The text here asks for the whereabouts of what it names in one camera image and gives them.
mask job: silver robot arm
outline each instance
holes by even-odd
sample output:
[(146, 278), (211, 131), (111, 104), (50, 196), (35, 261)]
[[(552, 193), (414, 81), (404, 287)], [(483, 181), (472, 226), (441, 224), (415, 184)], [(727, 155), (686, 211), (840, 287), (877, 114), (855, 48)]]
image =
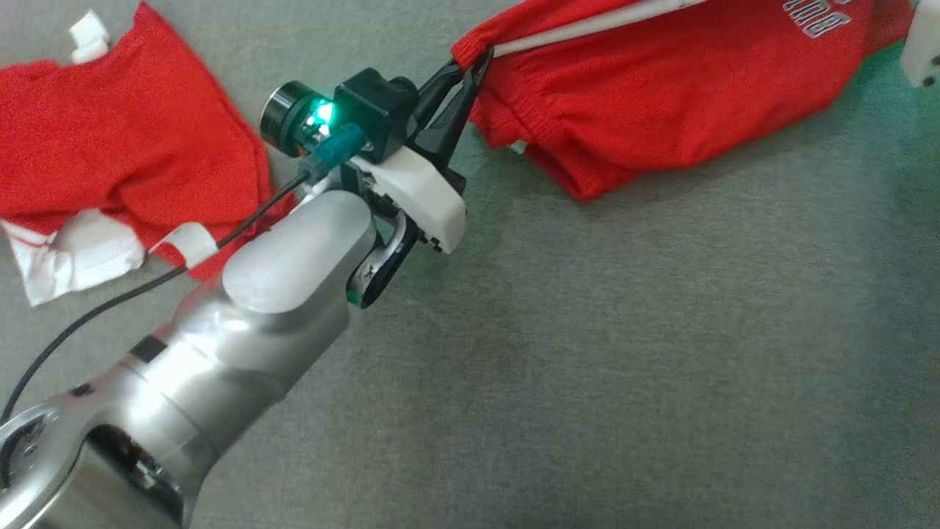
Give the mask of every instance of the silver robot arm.
[(358, 196), (320, 194), (103, 375), (0, 427), (0, 527), (186, 527), (216, 461), (349, 324), (373, 251)]

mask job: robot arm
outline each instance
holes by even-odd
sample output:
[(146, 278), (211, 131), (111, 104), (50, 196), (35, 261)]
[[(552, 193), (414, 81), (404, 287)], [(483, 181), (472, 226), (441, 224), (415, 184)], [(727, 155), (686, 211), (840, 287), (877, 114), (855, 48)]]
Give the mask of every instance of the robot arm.
[(302, 174), (326, 173), (310, 154), (331, 128), (355, 123), (369, 144), (121, 361), (0, 426), (0, 527), (188, 527), (212, 466), (345, 330), (350, 303), (372, 303), (416, 241), (460, 243), (463, 180), (447, 164), (487, 64), (448, 65), (420, 91), (366, 71), (333, 102), (278, 90), (261, 132), (305, 156)]

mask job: red fabric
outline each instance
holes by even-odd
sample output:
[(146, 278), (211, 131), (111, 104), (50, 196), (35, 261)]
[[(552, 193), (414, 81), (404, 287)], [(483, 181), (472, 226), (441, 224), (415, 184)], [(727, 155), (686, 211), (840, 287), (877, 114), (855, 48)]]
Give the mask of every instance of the red fabric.
[[(260, 140), (147, 4), (103, 58), (0, 70), (0, 123), (0, 217), (38, 232), (100, 208), (147, 248), (189, 221), (218, 240), (272, 195)], [(192, 275), (214, 276), (250, 234)]]
[[(527, 0), (452, 52), (467, 67), (487, 45), (632, 3)], [(831, 18), (839, 13), (851, 20), (821, 32), (820, 21), (844, 20)], [(908, 0), (707, 0), (496, 59), (471, 120), (492, 147), (528, 142), (530, 159), (588, 200), (822, 110), (866, 56), (903, 38), (912, 17)]]

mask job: green led light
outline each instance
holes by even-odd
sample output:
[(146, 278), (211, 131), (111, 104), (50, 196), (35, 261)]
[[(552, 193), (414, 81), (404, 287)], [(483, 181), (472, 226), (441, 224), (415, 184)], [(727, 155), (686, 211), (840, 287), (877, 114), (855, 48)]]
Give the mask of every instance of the green led light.
[(317, 121), (329, 124), (333, 120), (333, 110), (334, 105), (332, 103), (323, 103), (317, 107), (313, 115), (317, 118)]

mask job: gray fabric surface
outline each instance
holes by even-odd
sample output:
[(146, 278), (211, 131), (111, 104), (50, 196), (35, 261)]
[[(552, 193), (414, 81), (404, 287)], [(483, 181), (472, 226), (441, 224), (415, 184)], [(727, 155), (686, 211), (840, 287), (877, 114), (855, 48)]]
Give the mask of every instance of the gray fabric surface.
[[(511, 3), (153, 5), (254, 120), (290, 79), (423, 79)], [(120, 35), (135, 3), (0, 2), (0, 65), (67, 62), (88, 7)], [(899, 53), (820, 116), (590, 204), (467, 134), (460, 251), (416, 252), (354, 314), (219, 464), (194, 527), (940, 526), (940, 93), (906, 87)], [(30, 310), (2, 245), (0, 391), (163, 270)], [(191, 287), (89, 325), (24, 404), (119, 358)]]

